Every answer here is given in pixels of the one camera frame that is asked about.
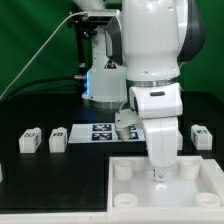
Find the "white plastic container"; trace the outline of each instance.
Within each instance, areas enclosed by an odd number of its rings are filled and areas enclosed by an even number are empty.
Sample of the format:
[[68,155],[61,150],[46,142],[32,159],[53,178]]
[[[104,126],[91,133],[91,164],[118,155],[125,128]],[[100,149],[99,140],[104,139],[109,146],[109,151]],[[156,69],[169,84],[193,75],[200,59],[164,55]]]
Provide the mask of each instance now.
[[41,129],[27,129],[19,139],[20,153],[35,153],[42,141]]

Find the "white box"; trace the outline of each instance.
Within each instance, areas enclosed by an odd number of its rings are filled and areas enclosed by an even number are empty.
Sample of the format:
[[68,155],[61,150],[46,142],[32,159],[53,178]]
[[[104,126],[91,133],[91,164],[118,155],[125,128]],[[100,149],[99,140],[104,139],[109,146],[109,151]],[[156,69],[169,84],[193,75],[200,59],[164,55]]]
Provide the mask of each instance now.
[[58,128],[54,129],[49,138],[49,147],[51,153],[65,152],[68,142],[67,129]]
[[197,150],[212,150],[213,137],[205,126],[192,126],[191,140]]
[[19,139],[20,153],[35,153],[41,141],[40,128],[27,129]]

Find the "green screen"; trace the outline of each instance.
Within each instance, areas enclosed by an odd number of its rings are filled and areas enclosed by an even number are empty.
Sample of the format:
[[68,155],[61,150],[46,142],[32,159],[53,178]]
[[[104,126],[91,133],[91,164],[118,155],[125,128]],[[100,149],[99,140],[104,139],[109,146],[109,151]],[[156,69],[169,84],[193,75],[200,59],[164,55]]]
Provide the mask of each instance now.
[[[197,57],[182,69],[180,82],[185,91],[211,92],[224,102],[224,1],[196,0],[196,4],[206,25],[207,40]],[[70,0],[0,0],[0,92],[69,15],[72,7],[74,3]],[[86,61],[91,66],[91,45],[87,41],[84,44]],[[37,79],[75,75],[77,66],[75,33],[64,25],[13,88]],[[74,88],[63,90],[74,91]]]

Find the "white cable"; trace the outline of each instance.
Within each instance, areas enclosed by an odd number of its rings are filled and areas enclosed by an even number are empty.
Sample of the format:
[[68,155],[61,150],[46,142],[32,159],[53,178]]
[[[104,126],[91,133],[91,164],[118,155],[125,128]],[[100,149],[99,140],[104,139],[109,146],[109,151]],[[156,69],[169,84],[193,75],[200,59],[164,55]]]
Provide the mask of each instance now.
[[37,53],[30,59],[30,61],[25,65],[25,67],[21,70],[21,72],[16,76],[16,78],[5,88],[5,90],[3,91],[3,93],[0,96],[0,102],[2,101],[2,99],[5,96],[5,94],[7,93],[7,91],[22,76],[22,74],[26,71],[26,69],[30,66],[30,64],[34,61],[34,59],[40,54],[40,52],[44,49],[44,47],[50,42],[50,40],[54,37],[54,35],[58,32],[58,30],[64,25],[64,23],[67,22],[67,20],[72,18],[73,16],[85,15],[85,14],[86,14],[85,12],[71,14],[57,27],[57,29],[51,34],[51,36],[42,45],[42,47],[37,51]]
[[120,107],[119,107],[119,111],[122,111],[122,110],[123,110],[123,106],[124,106],[126,103],[127,103],[127,101],[124,101],[124,102],[120,105]]

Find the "white socket block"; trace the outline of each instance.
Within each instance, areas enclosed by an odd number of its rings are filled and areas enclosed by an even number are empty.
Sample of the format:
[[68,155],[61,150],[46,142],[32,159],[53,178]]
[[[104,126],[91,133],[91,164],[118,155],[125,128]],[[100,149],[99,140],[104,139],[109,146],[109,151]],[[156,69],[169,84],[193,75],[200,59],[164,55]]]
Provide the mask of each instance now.
[[138,199],[133,194],[119,194],[114,198],[114,207],[116,208],[133,208],[137,207]]
[[68,142],[67,129],[58,128],[54,129],[49,138],[49,146],[51,153],[65,152],[65,148]]
[[2,175],[2,166],[0,164],[0,183],[2,182],[3,180],[3,175]]
[[19,139],[20,153],[35,153],[41,141],[40,128],[27,129]]
[[201,193],[196,197],[196,206],[203,208],[217,208],[221,206],[221,200],[215,194]]
[[191,140],[197,150],[212,150],[213,137],[205,126],[192,126]]
[[114,175],[121,181],[131,180],[133,177],[133,166],[129,160],[118,160],[114,164]]
[[187,180],[195,180],[199,177],[200,162],[199,160],[181,160],[180,176]]

